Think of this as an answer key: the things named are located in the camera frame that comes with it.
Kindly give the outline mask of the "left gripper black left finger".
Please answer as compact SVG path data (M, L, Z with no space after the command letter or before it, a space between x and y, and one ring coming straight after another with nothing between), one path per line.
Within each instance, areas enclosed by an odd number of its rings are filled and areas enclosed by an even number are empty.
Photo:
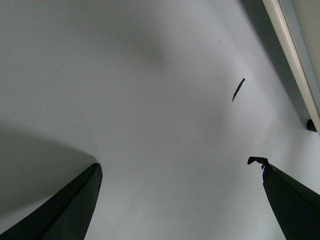
M103 172L94 163L14 226L2 240L83 240L96 208Z

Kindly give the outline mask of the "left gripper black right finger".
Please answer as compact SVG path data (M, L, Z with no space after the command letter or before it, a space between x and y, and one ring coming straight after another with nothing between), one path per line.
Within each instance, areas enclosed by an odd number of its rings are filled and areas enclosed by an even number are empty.
M285 172L267 158L251 156L247 164L261 164L263 187L287 240L320 238L320 195Z

